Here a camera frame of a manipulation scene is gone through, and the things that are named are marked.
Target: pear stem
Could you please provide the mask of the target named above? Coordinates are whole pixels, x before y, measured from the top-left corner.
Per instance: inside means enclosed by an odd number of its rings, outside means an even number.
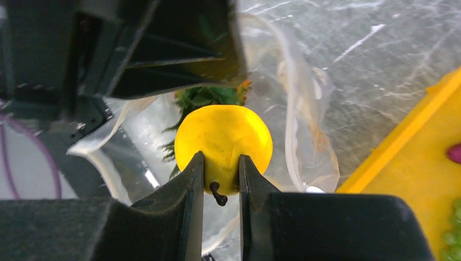
[[[227,196],[219,194],[217,192],[218,188],[219,188],[218,182],[216,181],[211,182],[210,184],[211,193],[213,193],[213,196],[215,197],[217,204],[224,207],[227,203]]]

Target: green grape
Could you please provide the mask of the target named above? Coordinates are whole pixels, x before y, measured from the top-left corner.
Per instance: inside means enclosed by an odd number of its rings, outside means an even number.
[[[454,258],[451,256],[450,250],[445,249],[440,253],[440,260],[442,261],[454,261]]]
[[[461,246],[452,246],[451,247],[451,256],[455,259],[455,260],[461,260]]]
[[[456,235],[456,244],[461,246],[461,237],[459,236],[459,233],[456,231],[453,233]]]
[[[454,206],[454,208],[456,208],[456,209],[461,208],[461,198],[457,198],[457,199],[453,202],[453,206]]]
[[[457,237],[461,237],[461,228],[456,227],[453,231],[453,234],[455,234]]]
[[[442,239],[447,245],[455,245],[458,242],[458,237],[452,232],[445,232],[442,234]]]
[[[455,227],[461,228],[461,219],[457,218],[455,215],[450,216],[450,222]]]

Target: plastic bag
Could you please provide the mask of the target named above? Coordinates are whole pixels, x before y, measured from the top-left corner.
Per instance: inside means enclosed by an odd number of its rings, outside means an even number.
[[[101,148],[114,136],[125,119],[135,117],[156,99],[157,96],[135,101],[106,99],[105,102],[111,109],[114,117],[84,139],[80,139],[67,150],[67,154],[80,156],[91,162],[101,174],[111,196],[126,205],[131,205],[134,201],[130,198],[126,184],[122,181],[122,175],[114,165],[114,162]],[[137,191],[137,194],[148,195],[147,193],[142,193],[142,191],[140,193]]]
[[[274,140],[265,176],[283,190],[334,191],[338,162],[323,131],[334,86],[325,72],[307,65],[286,28],[250,14],[240,14],[239,23],[253,82],[246,106],[264,120]],[[281,175],[287,172],[290,179]]]
[[[264,120],[273,138],[273,156],[265,177],[283,191],[304,192],[309,186],[334,191],[339,179],[338,163],[322,124],[333,85],[323,71],[306,64],[286,29],[280,30],[252,15],[241,14],[238,19],[253,82],[246,106]],[[165,153],[161,148],[175,138],[174,133],[163,133],[179,119],[174,101],[173,94],[160,95],[147,108],[131,115],[126,103],[109,103],[116,116],[105,135],[121,124],[160,185],[169,180],[175,165],[162,161]],[[98,147],[104,137],[103,133],[95,134],[93,141],[86,142],[87,148],[82,147],[82,142],[80,149],[75,146],[73,151],[84,155],[88,148]],[[115,181],[111,192],[124,196],[126,192],[120,188],[123,182],[117,180],[117,174],[107,176]],[[227,205],[220,207],[211,195],[205,194],[202,253],[216,249],[238,228],[238,213],[238,195],[229,197]],[[236,238],[228,237],[226,242],[232,243],[225,247],[221,244],[221,253],[233,253],[239,247],[234,246],[239,242]]]

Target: white surface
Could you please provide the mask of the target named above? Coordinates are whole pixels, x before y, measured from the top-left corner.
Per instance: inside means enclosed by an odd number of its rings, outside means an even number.
[[[5,125],[8,159],[19,195],[25,199],[55,198],[51,170],[40,150],[23,134]],[[60,173],[63,198],[77,198],[67,180]],[[0,199],[13,199],[0,160]]]
[[[306,192],[307,193],[325,193],[325,191],[317,188],[317,187],[314,187],[314,186],[309,186],[306,188]]]

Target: black plastic part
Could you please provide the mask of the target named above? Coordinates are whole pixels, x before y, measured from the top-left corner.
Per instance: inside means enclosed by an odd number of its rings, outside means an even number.
[[[284,193],[240,157],[242,260],[434,260],[412,210],[378,195]]]
[[[201,258],[203,155],[134,207],[110,198],[0,201],[2,260]]]
[[[231,0],[8,0],[5,6],[0,99],[8,101],[2,112],[17,119],[77,124],[82,96],[134,99],[246,79]]]
[[[216,259],[211,254],[206,254],[202,257],[202,261],[216,261]]]

